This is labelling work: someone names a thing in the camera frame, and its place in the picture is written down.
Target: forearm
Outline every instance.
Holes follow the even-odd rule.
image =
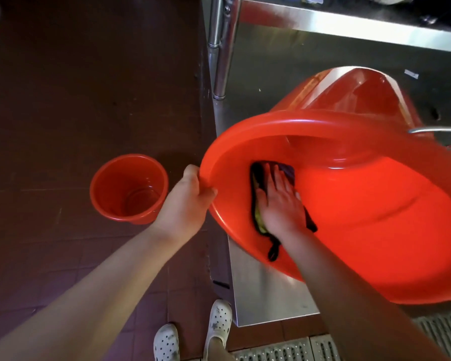
[[[0,340],[4,360],[100,359],[162,266],[180,248],[153,227]]]
[[[345,359],[447,359],[396,305],[384,299],[313,233],[304,229],[280,239]]]

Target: metal pipe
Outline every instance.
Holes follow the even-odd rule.
[[[421,127],[421,128],[413,128],[409,129],[408,133],[426,133],[426,132],[451,132],[451,127]]]
[[[209,47],[217,48],[221,41],[222,19],[224,12],[223,0],[212,0],[210,4]]]
[[[222,39],[219,45],[214,90],[212,92],[216,100],[223,100],[226,97],[226,86],[234,52],[242,0],[225,0],[224,3]]]

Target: red tile floor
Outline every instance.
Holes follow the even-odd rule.
[[[142,152],[173,185],[201,160],[198,0],[0,0],[0,337],[144,227],[94,211],[93,173]],[[107,360],[150,360],[175,322],[202,353],[216,296],[203,230],[162,269]],[[240,349],[324,332],[319,318],[233,328]]]

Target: metal handle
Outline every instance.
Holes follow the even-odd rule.
[[[426,132],[451,132],[451,127],[421,127],[421,128],[413,128],[409,129],[408,133],[415,134],[415,133],[426,133]]]

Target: hand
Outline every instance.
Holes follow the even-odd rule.
[[[216,194],[214,188],[200,188],[198,167],[188,165],[151,227],[169,239],[182,244],[187,242],[204,224],[205,214]]]
[[[259,212],[267,230],[281,239],[291,231],[306,229],[306,214],[299,193],[294,190],[284,172],[274,165],[272,180],[269,164],[265,167],[267,195],[256,190]]]

